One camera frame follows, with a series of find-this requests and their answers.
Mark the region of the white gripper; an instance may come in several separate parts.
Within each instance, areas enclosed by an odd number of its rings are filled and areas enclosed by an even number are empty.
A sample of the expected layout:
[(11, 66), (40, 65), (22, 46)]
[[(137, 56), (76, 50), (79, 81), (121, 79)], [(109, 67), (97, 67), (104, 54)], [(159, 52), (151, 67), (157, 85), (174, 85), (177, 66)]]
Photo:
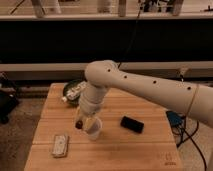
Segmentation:
[(96, 117), (91, 117), (101, 110), (101, 103), (92, 103), (89, 101), (79, 101), (79, 110), (76, 111), (75, 123), (81, 121), (83, 117), (89, 117), (85, 122), (85, 130), (89, 131), (94, 123), (96, 122)]

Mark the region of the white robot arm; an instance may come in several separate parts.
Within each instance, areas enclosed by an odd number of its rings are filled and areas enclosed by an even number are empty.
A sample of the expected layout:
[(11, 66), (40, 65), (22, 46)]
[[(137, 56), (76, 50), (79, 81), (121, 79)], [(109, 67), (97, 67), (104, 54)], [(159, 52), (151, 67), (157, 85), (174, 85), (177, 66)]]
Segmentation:
[(94, 61), (85, 68), (86, 88), (79, 99), (76, 128), (88, 131), (110, 88), (142, 97), (213, 128), (213, 87), (127, 73), (111, 60)]

